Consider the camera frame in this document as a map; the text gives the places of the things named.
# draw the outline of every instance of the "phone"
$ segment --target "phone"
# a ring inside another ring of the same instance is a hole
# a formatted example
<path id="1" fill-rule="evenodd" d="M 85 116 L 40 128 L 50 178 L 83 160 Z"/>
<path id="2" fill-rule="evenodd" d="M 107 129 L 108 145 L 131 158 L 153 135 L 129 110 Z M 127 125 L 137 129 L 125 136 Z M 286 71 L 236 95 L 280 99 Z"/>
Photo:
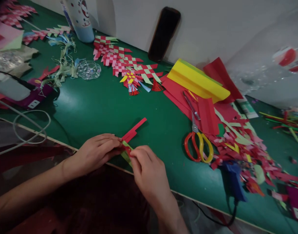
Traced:
<path id="1" fill-rule="evenodd" d="M 150 60 L 159 62 L 163 59 L 178 26 L 180 16 L 180 12 L 174 8 L 166 6 L 162 9 L 148 52 Z"/>

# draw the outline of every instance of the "blue glue gun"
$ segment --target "blue glue gun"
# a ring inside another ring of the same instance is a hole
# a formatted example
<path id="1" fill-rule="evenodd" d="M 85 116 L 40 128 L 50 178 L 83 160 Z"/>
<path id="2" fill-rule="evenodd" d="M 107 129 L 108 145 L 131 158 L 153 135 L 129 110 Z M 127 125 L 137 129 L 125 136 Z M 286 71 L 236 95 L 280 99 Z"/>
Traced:
<path id="1" fill-rule="evenodd" d="M 232 184 L 231 189 L 234 197 L 239 201 L 247 202 L 247 198 L 244 195 L 244 190 L 240 181 L 241 168 L 239 164 L 235 161 L 224 161 L 222 166 L 230 175 L 230 181 Z"/>

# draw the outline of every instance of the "green table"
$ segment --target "green table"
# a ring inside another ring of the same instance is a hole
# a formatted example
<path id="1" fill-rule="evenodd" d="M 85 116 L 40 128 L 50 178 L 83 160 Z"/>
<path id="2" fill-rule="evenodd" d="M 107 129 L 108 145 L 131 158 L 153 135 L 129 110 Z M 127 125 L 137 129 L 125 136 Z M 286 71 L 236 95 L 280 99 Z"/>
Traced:
<path id="1" fill-rule="evenodd" d="M 58 24 L 67 25 L 64 16 L 28 0 L 20 2 L 33 6 L 38 11 L 39 14 L 32 14 L 30 20 L 40 29 L 56 27 Z M 23 22 L 22 25 L 27 32 L 34 29 L 27 23 Z M 74 59 L 93 59 L 93 44 L 83 44 L 76 37 L 75 43 L 77 53 L 72 54 Z M 123 42 L 118 45 L 131 49 L 134 57 L 144 60 L 143 64 L 154 64 L 148 59 L 146 52 Z M 60 48 L 51 47 L 46 40 L 34 41 L 29 46 L 40 53 L 30 61 L 33 70 L 23 77 L 24 80 L 39 77 L 46 66 L 51 69 L 56 65 L 52 58 L 60 57 Z M 148 121 L 138 129 L 136 137 L 129 144 L 132 147 L 149 145 L 152 148 L 165 163 L 173 191 L 230 213 L 228 204 L 233 209 L 233 198 L 226 196 L 221 171 L 213 171 L 204 163 L 192 162 L 184 152 L 183 141 L 191 130 L 190 120 L 162 92 L 148 93 L 140 88 L 139 95 L 130 97 L 127 88 L 119 83 L 121 78 L 112 76 L 112 68 L 104 67 L 100 60 L 97 63 L 102 67 L 100 78 L 91 81 L 81 78 L 67 79 L 60 88 L 58 98 L 57 94 L 53 94 L 39 105 L 38 109 L 48 112 L 52 118 L 52 123 L 46 130 L 48 135 L 57 141 L 80 148 L 87 139 L 98 134 L 115 133 L 123 136 L 146 117 Z M 163 71 L 166 65 L 160 64 L 156 71 Z M 278 109 L 262 102 L 257 102 L 253 107 L 256 111 L 279 115 Z M 1 118 L 13 121 L 15 116 L 10 110 L 0 110 Z M 42 114 L 29 116 L 41 126 L 47 124 L 47 119 Z M 23 119 L 20 123 L 38 131 Z M 294 139 L 280 130 L 272 130 L 274 123 L 268 123 L 262 118 L 252 119 L 251 124 L 268 146 L 270 156 L 288 173 L 298 176 L 298 164 L 291 164 L 288 160 L 291 155 L 298 161 L 298 144 Z M 111 163 L 132 171 L 121 156 L 112 159 Z M 261 186 L 265 197 L 247 193 L 249 202 L 239 203 L 237 218 L 274 233 L 298 233 L 298 223 L 278 206 L 276 200 L 267 195 L 268 188 L 273 189 L 265 183 Z"/>

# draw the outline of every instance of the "hand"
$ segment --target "hand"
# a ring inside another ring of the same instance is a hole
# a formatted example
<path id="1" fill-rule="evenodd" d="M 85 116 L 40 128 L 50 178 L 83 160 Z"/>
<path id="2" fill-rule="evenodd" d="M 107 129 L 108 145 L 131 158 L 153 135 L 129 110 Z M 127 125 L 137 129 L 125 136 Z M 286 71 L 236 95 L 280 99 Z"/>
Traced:
<path id="1" fill-rule="evenodd" d="M 135 182 L 158 217 L 167 216 L 177 202 L 169 188 L 165 165 L 149 146 L 139 146 L 131 153 Z"/>
<path id="2" fill-rule="evenodd" d="M 121 138 L 110 133 L 88 139 L 78 152 L 63 162 L 63 175 L 66 180 L 88 174 L 120 154 L 124 150 L 120 149 L 123 146 L 121 141 Z"/>

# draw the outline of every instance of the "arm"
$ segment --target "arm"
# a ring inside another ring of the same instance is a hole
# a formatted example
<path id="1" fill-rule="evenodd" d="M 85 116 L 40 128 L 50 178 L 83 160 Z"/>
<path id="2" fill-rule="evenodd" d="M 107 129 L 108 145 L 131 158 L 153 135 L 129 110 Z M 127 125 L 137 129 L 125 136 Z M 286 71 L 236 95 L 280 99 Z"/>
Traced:
<path id="1" fill-rule="evenodd" d="M 79 151 L 50 170 L 24 182 L 0 197 L 0 223 L 14 221 L 31 204 L 63 184 L 83 176 L 121 153 L 122 139 L 102 134 L 87 140 Z"/>
<path id="2" fill-rule="evenodd" d="M 168 234 L 189 233 L 166 176 L 164 163 L 148 146 L 130 154 L 135 182 L 159 219 L 159 230 Z"/>

